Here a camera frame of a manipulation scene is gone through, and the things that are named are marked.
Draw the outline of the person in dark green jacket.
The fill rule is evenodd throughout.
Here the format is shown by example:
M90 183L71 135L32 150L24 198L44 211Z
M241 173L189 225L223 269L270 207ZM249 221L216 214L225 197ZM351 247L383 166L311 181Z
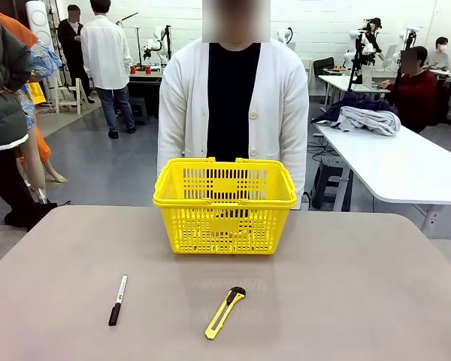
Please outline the person in dark green jacket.
M29 134L16 91L30 75L29 49L0 23L0 196L11 207L6 224L27 230L57 207L35 202L17 168L15 148Z

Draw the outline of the man in white shirt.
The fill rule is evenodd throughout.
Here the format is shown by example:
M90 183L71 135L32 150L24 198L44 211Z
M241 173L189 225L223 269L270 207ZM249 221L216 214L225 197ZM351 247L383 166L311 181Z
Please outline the man in white shirt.
M116 105L121 110L127 132L133 134L136 130L128 90L132 57L125 32L107 17L111 1L89 1L95 17L81 30L83 66L101 101L108 137L116 140L120 137Z

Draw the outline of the white step stool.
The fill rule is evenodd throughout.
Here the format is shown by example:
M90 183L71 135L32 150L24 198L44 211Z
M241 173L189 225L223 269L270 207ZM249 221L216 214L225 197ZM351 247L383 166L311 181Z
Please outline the white step stool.
M75 110L77 115L81 115L82 108L89 104L79 78L75 79L75 85L64 85L60 77L54 77L50 90L56 114L59 114L64 108L67 111Z

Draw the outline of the grey plastic stool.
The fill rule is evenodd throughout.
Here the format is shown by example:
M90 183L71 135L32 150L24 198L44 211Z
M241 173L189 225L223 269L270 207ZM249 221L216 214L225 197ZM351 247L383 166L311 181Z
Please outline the grey plastic stool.
M327 193L327 189L337 189L344 169L344 161L339 156L323 156L319 161L311 189L310 205L320 209L323 204L334 204L337 192Z

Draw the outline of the black-haired person with headset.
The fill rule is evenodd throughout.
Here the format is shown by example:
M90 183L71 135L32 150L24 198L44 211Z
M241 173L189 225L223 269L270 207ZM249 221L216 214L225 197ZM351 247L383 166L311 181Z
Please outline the black-haired person with headset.
M377 33L382 29L382 22L379 17L374 17L365 20L365 26L363 28L366 31L366 38L374 49L374 54L381 60L384 60L384 55L377 43Z

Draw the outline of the grey white garment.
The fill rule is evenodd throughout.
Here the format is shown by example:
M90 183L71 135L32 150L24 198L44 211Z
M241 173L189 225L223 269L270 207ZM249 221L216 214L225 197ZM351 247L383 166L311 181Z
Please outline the grey white garment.
M336 127L343 132L367 129L380 135L393 136L399 132L401 121L391 111L372 111L345 106L340 110Z

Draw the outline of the pile of clothes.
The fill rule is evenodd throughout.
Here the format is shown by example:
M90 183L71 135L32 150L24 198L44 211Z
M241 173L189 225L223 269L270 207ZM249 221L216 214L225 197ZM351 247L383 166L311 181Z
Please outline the pile of clothes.
M398 115L398 111L386 101L374 99L364 93L345 93L341 100L335 102L324 114L314 117L310 122L337 121L342 107L352 107L369 111L390 111Z

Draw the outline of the black stool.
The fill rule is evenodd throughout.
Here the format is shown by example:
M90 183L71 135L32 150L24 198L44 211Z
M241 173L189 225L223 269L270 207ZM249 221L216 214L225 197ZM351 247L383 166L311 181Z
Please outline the black stool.
M135 123L138 125L147 125L150 119L147 113L145 99L143 97L130 97L129 104L131 105Z

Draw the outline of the blue patterned garment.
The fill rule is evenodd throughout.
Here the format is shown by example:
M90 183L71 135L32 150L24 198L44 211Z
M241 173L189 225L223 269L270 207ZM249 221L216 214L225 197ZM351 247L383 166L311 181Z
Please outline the blue patterned garment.
M36 41L30 49L32 75L39 80L53 75L62 66L60 58L41 40ZM17 91L23 113L26 118L26 128L34 126L35 105L29 85L25 83Z

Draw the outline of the white marker with black cap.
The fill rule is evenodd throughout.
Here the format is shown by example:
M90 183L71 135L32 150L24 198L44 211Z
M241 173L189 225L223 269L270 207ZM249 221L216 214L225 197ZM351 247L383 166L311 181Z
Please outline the white marker with black cap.
M120 314L120 309L121 309L121 305L123 302L123 297L125 294L125 289L126 289L126 283L127 283L127 279L128 279L128 275L123 275L121 282L120 282L120 287L117 293L117 298L115 301L114 306L112 307L111 313L110 313L110 318L108 321L108 325L109 326L115 326L117 324L118 318L119 318L119 314Z

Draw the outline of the black office chair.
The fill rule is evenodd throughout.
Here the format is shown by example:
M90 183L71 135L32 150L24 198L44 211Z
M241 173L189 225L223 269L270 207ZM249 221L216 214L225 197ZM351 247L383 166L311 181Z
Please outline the black office chair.
M320 75L328 75L329 74L328 71L333 68L334 68L333 57L313 61L313 73L315 77L319 77Z

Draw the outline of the person in white cardigan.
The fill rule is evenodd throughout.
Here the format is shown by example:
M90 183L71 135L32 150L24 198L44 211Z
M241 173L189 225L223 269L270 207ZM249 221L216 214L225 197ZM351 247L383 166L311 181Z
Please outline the person in white cardigan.
M271 39L242 48L193 41L166 65L161 117L185 123L189 158L280 158L284 121L306 118L307 72L299 56Z

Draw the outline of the white robot by wall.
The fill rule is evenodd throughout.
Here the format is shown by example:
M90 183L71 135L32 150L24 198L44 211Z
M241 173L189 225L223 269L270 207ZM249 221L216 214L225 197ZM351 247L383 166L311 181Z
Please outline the white robot by wall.
M287 28L279 29L275 32L277 40L282 44L289 44L292 41L294 33L290 26Z

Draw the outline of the yellow utility knife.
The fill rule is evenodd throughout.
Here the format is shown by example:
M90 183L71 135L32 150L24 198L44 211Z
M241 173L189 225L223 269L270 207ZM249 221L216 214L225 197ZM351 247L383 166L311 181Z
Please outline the yellow utility knife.
M215 339L235 304L244 299L246 294L246 290L243 287L232 287L228 291L226 297L223 299L215 315L204 331L204 335L207 340L212 341Z

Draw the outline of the mannequin in orange garment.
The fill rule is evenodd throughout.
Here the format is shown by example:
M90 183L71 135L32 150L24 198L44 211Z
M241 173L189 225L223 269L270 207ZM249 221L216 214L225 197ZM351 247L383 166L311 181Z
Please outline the mannequin in orange garment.
M22 23L0 12L0 23L18 40L24 43L29 50L32 45L40 40L31 30L26 28ZM44 94L38 84L40 80L31 75L26 82L29 85L34 105L45 102ZM25 170L29 181L34 189L45 188L45 172L48 172L55 181L59 183L65 182L65 178L55 171L50 164L51 150L43 139L36 123L36 109L34 114L34 126L27 129L29 139L25 142L21 151L24 155Z

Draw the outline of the person's right forearm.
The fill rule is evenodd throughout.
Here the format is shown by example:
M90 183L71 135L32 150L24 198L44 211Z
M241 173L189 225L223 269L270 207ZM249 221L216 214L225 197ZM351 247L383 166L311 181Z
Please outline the person's right forearm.
M161 117L157 146L157 177L159 177L169 160L182 157L185 150L185 123Z

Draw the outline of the person's left forearm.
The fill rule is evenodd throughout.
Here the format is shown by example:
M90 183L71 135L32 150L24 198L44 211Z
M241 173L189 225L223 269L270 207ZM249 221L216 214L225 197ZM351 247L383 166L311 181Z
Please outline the person's left forearm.
M289 171L297 197L294 210L301 209L307 164L307 119L284 121L280 134L280 158Z

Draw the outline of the tall white fan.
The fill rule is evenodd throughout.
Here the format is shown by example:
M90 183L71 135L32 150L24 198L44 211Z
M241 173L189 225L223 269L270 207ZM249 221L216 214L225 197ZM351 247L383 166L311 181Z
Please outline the tall white fan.
M26 13L31 31L51 50L54 50L45 3L41 0L26 2Z

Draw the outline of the silver laptop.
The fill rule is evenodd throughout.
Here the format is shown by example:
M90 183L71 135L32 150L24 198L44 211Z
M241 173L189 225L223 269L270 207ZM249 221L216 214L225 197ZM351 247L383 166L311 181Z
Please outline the silver laptop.
M380 84L385 81L380 71L374 70L372 67L362 66L362 85L368 89L378 89Z

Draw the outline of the large white table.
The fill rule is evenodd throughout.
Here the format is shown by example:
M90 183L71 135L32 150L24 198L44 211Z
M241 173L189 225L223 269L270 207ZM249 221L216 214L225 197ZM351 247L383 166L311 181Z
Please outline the large white table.
M382 202L427 207L421 231L430 239L451 238L437 225L448 220L451 207L451 152L402 127L394 136L366 129L343 132L318 125L326 141L344 161L334 211L340 211L353 173Z

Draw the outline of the white background table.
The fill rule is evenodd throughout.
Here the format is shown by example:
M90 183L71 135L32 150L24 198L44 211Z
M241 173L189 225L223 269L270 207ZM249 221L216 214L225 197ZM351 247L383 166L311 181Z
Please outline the white background table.
M338 75L320 75L319 79L325 82L325 101L320 110L326 112L328 108L341 99L346 92L365 93L365 94L383 94L389 93L387 89L370 89L362 84L350 85L350 79L347 76Z

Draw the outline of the yellow plastic shopping basket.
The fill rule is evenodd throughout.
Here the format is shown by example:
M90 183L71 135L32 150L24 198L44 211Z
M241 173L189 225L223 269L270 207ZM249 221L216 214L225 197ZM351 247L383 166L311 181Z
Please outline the yellow plastic shopping basket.
M153 194L175 253L271 255L297 200L281 162L254 159L171 159Z

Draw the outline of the standing person in black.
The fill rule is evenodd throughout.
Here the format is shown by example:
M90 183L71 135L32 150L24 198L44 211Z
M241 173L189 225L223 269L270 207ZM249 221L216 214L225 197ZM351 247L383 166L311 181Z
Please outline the standing person in black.
M71 78L71 84L76 85L76 79L80 79L88 103L94 104L91 98L89 77L84 69L83 52L81 47L80 8L77 5L67 7L68 17L59 23L58 38L65 55L66 65Z

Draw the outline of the person in red sweater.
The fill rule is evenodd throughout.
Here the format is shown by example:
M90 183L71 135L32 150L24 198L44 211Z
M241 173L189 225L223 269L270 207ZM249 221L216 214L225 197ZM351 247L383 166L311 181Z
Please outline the person in red sweater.
M420 133L432 122L437 110L437 79L425 67L428 51L422 47L411 47L401 52L401 78L394 83L386 80L382 89L395 91L398 117L401 125Z

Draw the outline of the black table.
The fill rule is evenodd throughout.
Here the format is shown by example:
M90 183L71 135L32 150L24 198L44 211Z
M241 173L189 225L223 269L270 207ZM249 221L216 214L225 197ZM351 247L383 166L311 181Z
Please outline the black table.
M158 117L159 114L159 88L162 82L162 72L152 71L146 74L145 71L136 71L129 77L129 98L143 97L147 106L147 113L150 121Z

